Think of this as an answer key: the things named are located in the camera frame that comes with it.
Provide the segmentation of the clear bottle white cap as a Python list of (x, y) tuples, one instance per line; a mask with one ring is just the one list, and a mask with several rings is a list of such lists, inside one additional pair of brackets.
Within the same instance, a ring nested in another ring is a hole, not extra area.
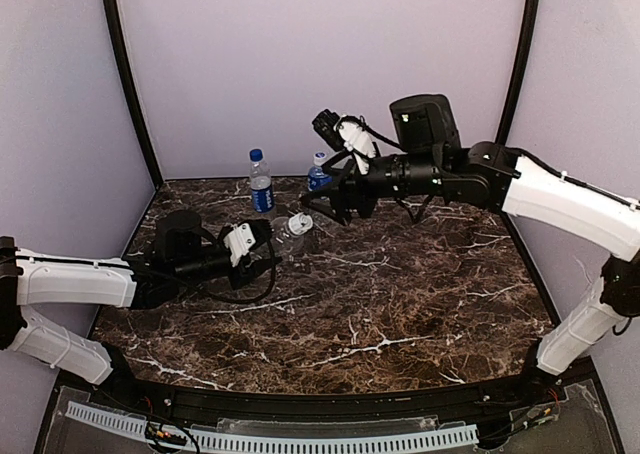
[(302, 249), (306, 234), (314, 226), (312, 217), (305, 213), (280, 216), (267, 221), (271, 228), (271, 244), (278, 256), (287, 257)]

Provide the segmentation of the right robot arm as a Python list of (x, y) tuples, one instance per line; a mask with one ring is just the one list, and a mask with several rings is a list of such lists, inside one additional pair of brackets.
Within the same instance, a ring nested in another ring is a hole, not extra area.
[(329, 184), (301, 203), (341, 224), (368, 218), (376, 204), (421, 196), (536, 220), (586, 239), (610, 256), (568, 318), (533, 349), (530, 373), (558, 377), (624, 319), (639, 315), (639, 202), (556, 170), (520, 148), (483, 141), (465, 148), (442, 94), (390, 105), (392, 142), (361, 117), (328, 109), (312, 121), (334, 151)]

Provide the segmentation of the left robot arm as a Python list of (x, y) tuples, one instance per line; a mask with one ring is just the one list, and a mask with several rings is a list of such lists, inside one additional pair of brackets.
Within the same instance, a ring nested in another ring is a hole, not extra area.
[(156, 223), (142, 255), (128, 258), (52, 257), (20, 249), (1, 239), (1, 347), (29, 355), (52, 369), (100, 386), (129, 375), (119, 350), (83, 338), (43, 317), (37, 304), (93, 304), (150, 310), (174, 300), (200, 282), (227, 278), (240, 289), (264, 272), (273, 273), (274, 254), (252, 260), (256, 249), (271, 247), (266, 219), (228, 225), (217, 235), (191, 210), (174, 211)]

